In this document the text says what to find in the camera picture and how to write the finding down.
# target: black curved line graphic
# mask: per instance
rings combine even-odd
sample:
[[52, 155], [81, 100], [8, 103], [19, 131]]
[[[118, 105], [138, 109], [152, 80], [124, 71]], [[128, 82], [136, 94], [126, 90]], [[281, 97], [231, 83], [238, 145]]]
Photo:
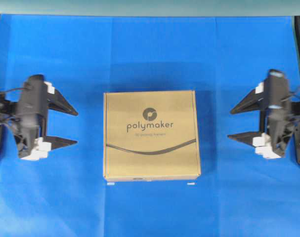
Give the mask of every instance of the black curved line graphic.
[[179, 145], [174, 146], [174, 147], [170, 147], [170, 148], [166, 148], [164, 150], [154, 151], [154, 152], [132, 151], [132, 150], [128, 150], [128, 149], [125, 149], [125, 148], [122, 148], [122, 147], [117, 147], [117, 146], [114, 146], [114, 145], [111, 145], [111, 144], [106, 144], [106, 147], [111, 147], [111, 148], [114, 148], [114, 149], [117, 149], [117, 150], [120, 150], [120, 151], [131, 152], [131, 153], [136, 153], [136, 154], [141, 154], [141, 155], [160, 155], [160, 154], [164, 154], [164, 153], [167, 153], [167, 152], [171, 152], [171, 151], [177, 150], [177, 149], [179, 149], [181, 147], [188, 146], [189, 144], [192, 144], [194, 142], [196, 142], [196, 139], [184, 142], [184, 143], [179, 144]]

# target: black cable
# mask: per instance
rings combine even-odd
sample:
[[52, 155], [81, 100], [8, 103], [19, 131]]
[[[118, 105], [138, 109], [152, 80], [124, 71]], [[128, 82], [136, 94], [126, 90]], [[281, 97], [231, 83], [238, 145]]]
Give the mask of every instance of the black cable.
[[28, 90], [28, 89], [24, 88], [24, 87], [13, 88], [13, 89], [6, 90], [6, 91], [0, 91], [0, 95], [6, 94], [6, 93], [9, 93], [9, 92], [12, 92], [12, 91], [16, 91], [16, 90]]
[[284, 102], [284, 101], [288, 100], [289, 98], [291, 98], [291, 97], [293, 97], [293, 96], [297, 97], [296, 94], [297, 94], [297, 92], [298, 92], [299, 90], [300, 90], [300, 86], [298, 86], [298, 87], [296, 88], [296, 90], [290, 91], [290, 95], [287, 96], [287, 97], [285, 97], [285, 98], [282, 99], [281, 101]]

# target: polymaker logo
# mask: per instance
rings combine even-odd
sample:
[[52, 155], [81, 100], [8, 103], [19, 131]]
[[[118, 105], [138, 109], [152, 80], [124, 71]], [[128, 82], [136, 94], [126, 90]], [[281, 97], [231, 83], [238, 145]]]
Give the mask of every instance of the polymaker logo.
[[147, 109], [145, 109], [144, 111], [143, 111], [143, 117], [144, 117], [144, 119], [145, 120], [147, 120], [147, 121], [153, 121], [154, 119], [156, 119], [156, 117], [157, 117], [157, 112], [156, 112], [156, 110], [155, 109], [153, 109], [153, 108], [147, 108]]

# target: blue cloth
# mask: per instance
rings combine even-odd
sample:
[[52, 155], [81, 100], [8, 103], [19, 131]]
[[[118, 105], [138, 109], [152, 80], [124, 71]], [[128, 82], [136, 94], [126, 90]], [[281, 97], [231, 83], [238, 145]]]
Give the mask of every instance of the blue cloth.
[[[79, 112], [50, 111], [48, 134], [78, 144], [0, 158], [2, 237], [300, 237], [300, 167], [293, 143], [265, 160], [227, 134], [257, 130], [230, 109], [269, 69], [300, 84], [290, 17], [98, 18], [2, 15], [0, 89], [44, 74]], [[202, 175], [107, 186], [103, 92], [196, 90]], [[17, 100], [18, 92], [8, 94]]]

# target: polymaker box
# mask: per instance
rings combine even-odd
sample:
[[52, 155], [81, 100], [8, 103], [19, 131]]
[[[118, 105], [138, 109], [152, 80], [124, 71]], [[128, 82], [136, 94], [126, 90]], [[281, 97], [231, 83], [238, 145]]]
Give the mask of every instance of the polymaker box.
[[196, 179], [200, 174], [194, 91], [104, 94], [107, 181]]

